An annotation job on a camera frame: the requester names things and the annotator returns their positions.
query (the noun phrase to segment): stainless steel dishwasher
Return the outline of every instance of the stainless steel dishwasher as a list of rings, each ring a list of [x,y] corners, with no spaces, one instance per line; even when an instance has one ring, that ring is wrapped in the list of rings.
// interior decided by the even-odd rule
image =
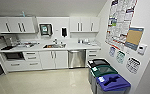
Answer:
[[[85,67],[86,50],[69,50],[69,68]]]

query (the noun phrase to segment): paper towel dispenser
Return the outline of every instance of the paper towel dispenser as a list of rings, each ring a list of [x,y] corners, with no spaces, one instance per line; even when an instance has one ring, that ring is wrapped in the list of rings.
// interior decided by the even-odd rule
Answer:
[[[43,35],[51,36],[53,34],[51,24],[39,24],[39,26],[40,26],[41,36]]]

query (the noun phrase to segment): recycling bin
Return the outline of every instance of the recycling bin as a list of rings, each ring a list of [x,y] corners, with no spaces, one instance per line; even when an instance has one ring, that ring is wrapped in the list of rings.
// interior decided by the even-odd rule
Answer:
[[[107,74],[96,78],[97,93],[95,94],[124,94],[130,83],[119,74]]]
[[[91,84],[92,82],[92,74],[91,74],[91,68],[99,66],[99,65],[110,65],[105,59],[93,59],[88,61],[88,81]]]
[[[92,73],[92,82],[91,82],[91,90],[93,94],[97,93],[97,86],[96,86],[96,77],[100,77],[107,74],[118,74],[118,72],[109,65],[99,65],[96,67],[91,68]]]

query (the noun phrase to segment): floor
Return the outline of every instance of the floor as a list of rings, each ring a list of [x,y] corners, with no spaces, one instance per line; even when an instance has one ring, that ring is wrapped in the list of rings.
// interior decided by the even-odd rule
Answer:
[[[0,94],[92,94],[88,69],[13,72],[0,76]]]

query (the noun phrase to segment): white countertop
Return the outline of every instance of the white countertop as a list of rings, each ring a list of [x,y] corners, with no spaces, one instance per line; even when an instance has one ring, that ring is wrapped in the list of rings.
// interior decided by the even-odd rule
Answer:
[[[92,46],[92,45],[86,45],[81,43],[68,43],[66,44],[65,48],[43,48],[45,45],[49,44],[38,44],[34,45],[33,47],[14,47],[10,50],[0,50],[0,52],[24,52],[24,51],[48,51],[48,50],[78,50],[78,49],[101,49],[101,47]]]

